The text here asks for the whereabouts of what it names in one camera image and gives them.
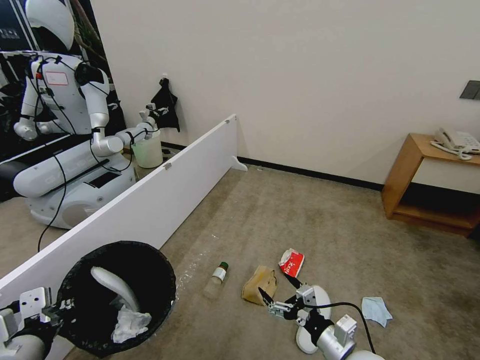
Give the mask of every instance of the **white telephone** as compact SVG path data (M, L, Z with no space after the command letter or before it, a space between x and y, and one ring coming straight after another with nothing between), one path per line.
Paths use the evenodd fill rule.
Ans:
M431 141L434 147L447 153L457 155L460 160L470 160L469 154L480 154L480 142L468 132L454 131L447 127L441 127L435 133L435 141Z

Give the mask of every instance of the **light blue cloth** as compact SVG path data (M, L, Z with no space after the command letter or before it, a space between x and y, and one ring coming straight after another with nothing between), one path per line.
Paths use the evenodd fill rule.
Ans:
M361 300L361 312L365 319L373 320L384 328L387 326L387 320L394 318L379 296L364 297Z

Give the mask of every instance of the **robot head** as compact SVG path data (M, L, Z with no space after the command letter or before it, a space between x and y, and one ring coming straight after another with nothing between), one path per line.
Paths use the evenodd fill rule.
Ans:
M75 23L60 0L27 0L25 13L43 50L65 53L74 42Z

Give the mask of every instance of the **bottle label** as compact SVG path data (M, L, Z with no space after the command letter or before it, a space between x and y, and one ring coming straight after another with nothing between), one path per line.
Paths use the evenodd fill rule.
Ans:
M213 272L213 275L214 277L217 277L219 278L220 280L224 280L225 279L225 275L227 274L227 272L225 271L224 268L221 268L221 267L217 267L215 269L215 271Z

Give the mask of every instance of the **white tissue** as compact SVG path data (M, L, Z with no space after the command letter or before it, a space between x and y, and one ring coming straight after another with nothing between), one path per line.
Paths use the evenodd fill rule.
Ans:
M394 318L379 296L364 297L361 300L361 312L365 319L373 320L384 328L387 326L387 320Z
M116 319L117 323L115 330L111 333L111 339L114 343L120 344L146 332L148 330L147 325L150 323L150 320L152 320L152 316L148 312L134 312L123 305L118 311Z

